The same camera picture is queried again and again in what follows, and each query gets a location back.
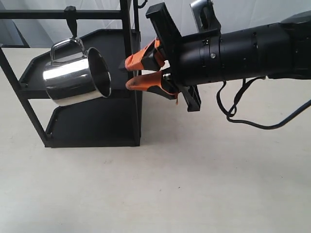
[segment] black shelf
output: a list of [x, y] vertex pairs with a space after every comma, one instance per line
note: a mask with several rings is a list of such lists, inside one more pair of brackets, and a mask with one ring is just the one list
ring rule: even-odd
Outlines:
[[[125, 83], [128, 80], [127, 73], [120, 72], [117, 61], [125, 58], [123, 32], [118, 29], [100, 29], [90, 34], [82, 36], [84, 46], [88, 49], [95, 47], [105, 58], [111, 74], [112, 93], [110, 98], [128, 98], [129, 92], [125, 89]], [[133, 51], [139, 50], [140, 33], [132, 30], [132, 47]], [[79, 52], [79, 48], [75, 45], [67, 44], [55, 52], [56, 59], [65, 57]], [[45, 86], [42, 79], [44, 66], [50, 60], [50, 52], [46, 52], [34, 58], [19, 82], [21, 84], [21, 94], [27, 99], [48, 99]]]
[[48, 147], [136, 146], [131, 100], [104, 98], [58, 107], [46, 133]]

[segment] metal hook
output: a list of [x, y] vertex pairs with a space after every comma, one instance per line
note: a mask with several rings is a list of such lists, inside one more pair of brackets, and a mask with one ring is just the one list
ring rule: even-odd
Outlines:
[[147, 4], [147, 2], [148, 2], [148, 0], [145, 0], [145, 1], [142, 3], [142, 5], [138, 5], [138, 6], [137, 6], [138, 9], [144, 8], [145, 5]]

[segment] black hook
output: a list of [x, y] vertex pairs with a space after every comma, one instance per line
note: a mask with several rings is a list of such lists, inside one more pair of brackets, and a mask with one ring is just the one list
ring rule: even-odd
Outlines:
[[144, 8], [145, 5], [147, 4], [147, 2], [148, 2], [148, 0], [145, 0], [145, 1], [142, 3], [142, 5], [138, 5], [138, 6], [137, 6], [138, 9]]
[[65, 17], [67, 25], [72, 33], [72, 38], [77, 37], [78, 25], [77, 25], [77, 9], [75, 6], [68, 6], [65, 8]]

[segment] lower shelf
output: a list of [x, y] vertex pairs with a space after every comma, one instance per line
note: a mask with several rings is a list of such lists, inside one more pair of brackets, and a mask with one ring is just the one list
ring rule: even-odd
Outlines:
[[[138, 94], [141, 121], [141, 93]], [[58, 107], [48, 124], [48, 147], [139, 146], [134, 140], [130, 99], [99, 98]]]

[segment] mug handle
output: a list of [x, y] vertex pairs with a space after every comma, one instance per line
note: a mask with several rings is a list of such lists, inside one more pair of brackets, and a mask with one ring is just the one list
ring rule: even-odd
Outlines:
[[83, 56], [86, 56], [86, 49], [85, 49], [85, 47], [83, 45], [82, 40], [80, 38], [70, 38], [70, 39], [58, 42], [58, 43], [56, 43], [56, 44], [54, 44], [52, 46], [51, 52], [50, 52], [50, 55], [51, 55], [51, 65], [53, 65], [54, 60], [55, 60], [55, 50], [56, 50], [56, 48], [58, 48], [59, 46], [61, 46], [63, 44], [66, 44], [66, 43], [68, 43], [70, 41], [73, 41], [74, 43], [76, 43], [80, 47]]

